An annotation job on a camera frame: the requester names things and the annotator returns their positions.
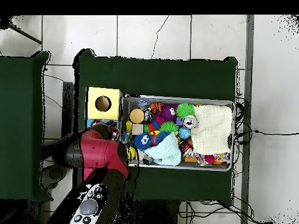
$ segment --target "yellow box with hole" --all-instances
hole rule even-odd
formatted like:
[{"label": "yellow box with hole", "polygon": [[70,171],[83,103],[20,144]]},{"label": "yellow box with hole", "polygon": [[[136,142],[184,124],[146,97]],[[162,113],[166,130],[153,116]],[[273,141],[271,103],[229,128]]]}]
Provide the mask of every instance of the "yellow box with hole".
[{"label": "yellow box with hole", "polygon": [[121,93],[118,89],[88,88],[88,118],[118,120]]}]

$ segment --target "white cloth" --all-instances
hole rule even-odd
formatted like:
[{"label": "white cloth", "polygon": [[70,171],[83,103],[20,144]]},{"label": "white cloth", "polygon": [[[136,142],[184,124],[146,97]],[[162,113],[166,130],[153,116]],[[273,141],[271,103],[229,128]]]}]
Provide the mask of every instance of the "white cloth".
[{"label": "white cloth", "polygon": [[231,133],[232,111],[226,106],[194,107],[199,124],[191,129],[193,151],[201,155],[230,153],[228,137]]},{"label": "white cloth", "polygon": [[146,149],[144,153],[152,157],[155,163],[165,166],[177,166],[182,158],[178,139],[173,132],[166,136],[157,146]]}]

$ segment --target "green spiky ball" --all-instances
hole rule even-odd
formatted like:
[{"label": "green spiky ball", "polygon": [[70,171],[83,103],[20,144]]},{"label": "green spiky ball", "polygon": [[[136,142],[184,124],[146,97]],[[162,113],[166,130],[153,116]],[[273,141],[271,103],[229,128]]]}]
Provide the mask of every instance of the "green spiky ball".
[{"label": "green spiky ball", "polygon": [[194,115],[194,105],[188,102],[181,103],[176,109],[176,115],[181,120],[183,120],[188,115]]},{"label": "green spiky ball", "polygon": [[172,121],[166,121],[160,127],[160,131],[165,131],[165,132],[176,132],[178,131],[178,129],[179,127],[175,125],[175,123]]}]

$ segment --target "gray bin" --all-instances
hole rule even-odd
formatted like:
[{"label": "gray bin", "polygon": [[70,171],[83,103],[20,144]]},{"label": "gray bin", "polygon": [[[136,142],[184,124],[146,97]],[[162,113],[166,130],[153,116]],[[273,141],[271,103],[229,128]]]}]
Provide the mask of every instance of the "gray bin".
[{"label": "gray bin", "polygon": [[[234,133],[235,133],[235,114],[236,114],[236,107],[235,103],[228,100],[203,100],[203,99],[191,99],[191,98],[174,98],[174,97],[162,97],[162,96],[140,96],[140,97],[123,97],[122,99],[122,108],[123,108],[123,123],[126,123],[128,120],[129,112],[138,107],[137,102],[139,100],[146,100],[148,103],[153,102],[163,102],[164,104],[171,104],[171,103],[181,103],[181,102],[189,102],[191,104],[203,104],[203,105],[218,105],[218,106],[227,106],[231,108],[232,111],[232,126],[231,126],[231,135],[228,138],[228,145],[231,150],[230,154],[230,163],[223,163],[222,165],[214,165],[214,164],[207,164],[203,167],[197,166],[197,163],[194,162],[185,162],[182,158],[182,161],[177,166],[163,166],[160,164],[156,164],[152,162],[150,165],[143,164],[143,161],[139,161],[140,167],[157,167],[157,168],[167,168],[167,169],[186,169],[186,170],[212,170],[212,171],[228,171],[233,162],[233,154],[234,154]],[[138,164],[137,160],[129,161],[129,166],[136,166]]]}]

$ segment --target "dark green tablecloth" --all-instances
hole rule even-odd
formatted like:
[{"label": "dark green tablecloth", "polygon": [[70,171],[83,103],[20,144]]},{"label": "dark green tablecloth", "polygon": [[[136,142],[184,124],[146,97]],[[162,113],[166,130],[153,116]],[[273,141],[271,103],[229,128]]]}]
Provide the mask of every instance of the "dark green tablecloth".
[{"label": "dark green tablecloth", "polygon": [[[79,59],[79,129],[84,128],[86,87],[120,89],[123,94],[235,100],[237,61],[170,61],[94,57],[85,50]],[[132,189],[137,169],[131,168]],[[136,199],[221,200],[231,202],[232,171],[140,168]]]},{"label": "dark green tablecloth", "polygon": [[40,187],[42,73],[48,52],[0,57],[0,199],[47,201]]}]

